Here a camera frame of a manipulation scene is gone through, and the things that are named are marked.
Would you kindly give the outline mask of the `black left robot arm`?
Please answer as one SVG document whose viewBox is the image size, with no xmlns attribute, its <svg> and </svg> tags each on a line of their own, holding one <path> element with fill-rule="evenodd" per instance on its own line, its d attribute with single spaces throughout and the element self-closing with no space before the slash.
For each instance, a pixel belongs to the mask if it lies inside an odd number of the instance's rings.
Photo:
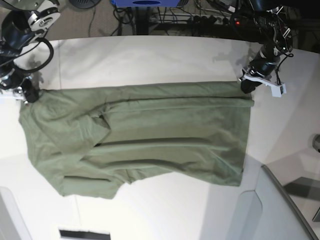
<svg viewBox="0 0 320 240">
<path fill-rule="evenodd" d="M 261 48 L 241 70 L 239 77 L 243 93 L 250 94 L 260 85 L 270 87 L 273 97 L 280 98 L 287 92 L 286 85 L 280 80 L 279 71 L 284 59 L 292 58 L 293 35 L 289 26 L 280 17 L 283 6 L 268 0 L 245 0 L 236 5 L 229 23 L 235 33 L 243 40 L 240 32 L 243 22 L 257 28 Z"/>
</svg>

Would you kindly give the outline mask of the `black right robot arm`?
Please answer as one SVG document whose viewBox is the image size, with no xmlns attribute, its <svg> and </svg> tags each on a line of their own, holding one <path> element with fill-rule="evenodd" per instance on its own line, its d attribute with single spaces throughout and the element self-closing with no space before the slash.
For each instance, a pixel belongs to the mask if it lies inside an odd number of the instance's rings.
<svg viewBox="0 0 320 240">
<path fill-rule="evenodd" d="M 49 28 L 61 13 L 57 0 L 2 0 L 1 7 L 9 10 L 0 26 L 0 96 L 34 103 L 39 90 L 32 83 L 33 74 L 46 67 L 54 57 L 54 48 L 46 39 Z M 24 56 L 29 44 L 45 44 L 47 60 L 33 69 L 23 69 L 15 60 Z"/>
</svg>

